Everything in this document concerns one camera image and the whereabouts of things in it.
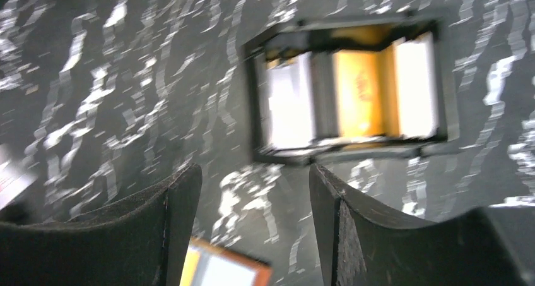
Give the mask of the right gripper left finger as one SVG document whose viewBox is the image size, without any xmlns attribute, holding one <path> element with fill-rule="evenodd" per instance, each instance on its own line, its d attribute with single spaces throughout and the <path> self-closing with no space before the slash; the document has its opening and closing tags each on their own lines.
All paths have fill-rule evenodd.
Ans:
<svg viewBox="0 0 535 286">
<path fill-rule="evenodd" d="M 190 164 L 67 222 L 2 222 L 1 284 L 178 285 L 202 183 Z"/>
</svg>

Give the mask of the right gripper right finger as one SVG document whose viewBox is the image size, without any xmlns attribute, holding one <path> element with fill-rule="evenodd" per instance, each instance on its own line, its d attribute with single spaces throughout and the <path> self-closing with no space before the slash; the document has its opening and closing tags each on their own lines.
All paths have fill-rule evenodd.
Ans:
<svg viewBox="0 0 535 286">
<path fill-rule="evenodd" d="M 533 285 L 534 207 L 500 204 L 432 222 L 313 165 L 309 189 L 324 285 Z"/>
</svg>

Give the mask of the brown leather card holder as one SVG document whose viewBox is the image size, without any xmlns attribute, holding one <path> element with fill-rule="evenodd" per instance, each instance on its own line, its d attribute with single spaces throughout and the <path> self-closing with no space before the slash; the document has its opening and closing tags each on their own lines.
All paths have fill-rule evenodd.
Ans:
<svg viewBox="0 0 535 286">
<path fill-rule="evenodd" d="M 265 261 L 192 237 L 180 286 L 267 286 L 272 273 Z"/>
</svg>

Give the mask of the gold credit card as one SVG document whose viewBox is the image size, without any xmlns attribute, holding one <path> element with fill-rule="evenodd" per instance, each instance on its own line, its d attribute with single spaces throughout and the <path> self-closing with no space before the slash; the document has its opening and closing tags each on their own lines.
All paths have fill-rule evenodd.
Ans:
<svg viewBox="0 0 535 286">
<path fill-rule="evenodd" d="M 400 135 L 380 79 L 381 53 L 340 50 L 332 55 L 338 131 L 343 138 Z"/>
</svg>

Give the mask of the black card tray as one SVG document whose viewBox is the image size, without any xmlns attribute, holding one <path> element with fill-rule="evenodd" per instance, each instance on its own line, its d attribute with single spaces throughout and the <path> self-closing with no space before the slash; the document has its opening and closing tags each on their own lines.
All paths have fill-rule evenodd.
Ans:
<svg viewBox="0 0 535 286">
<path fill-rule="evenodd" d="M 310 165 L 459 151 L 447 14 L 273 25 L 242 46 L 255 162 Z"/>
</svg>

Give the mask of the white card in tray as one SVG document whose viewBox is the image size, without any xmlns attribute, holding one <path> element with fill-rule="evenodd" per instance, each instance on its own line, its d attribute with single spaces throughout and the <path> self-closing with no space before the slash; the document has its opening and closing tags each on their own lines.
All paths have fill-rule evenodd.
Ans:
<svg viewBox="0 0 535 286">
<path fill-rule="evenodd" d="M 399 130 L 407 138 L 427 139 L 438 128 L 434 41 L 431 33 L 393 45 Z"/>
</svg>

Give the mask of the silver card in tray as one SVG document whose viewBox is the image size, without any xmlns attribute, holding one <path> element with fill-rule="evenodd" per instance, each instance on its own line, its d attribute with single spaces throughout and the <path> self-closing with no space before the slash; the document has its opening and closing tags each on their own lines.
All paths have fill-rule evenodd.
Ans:
<svg viewBox="0 0 535 286">
<path fill-rule="evenodd" d="M 269 145 L 278 150 L 307 148 L 315 140 L 311 53 L 267 64 Z"/>
</svg>

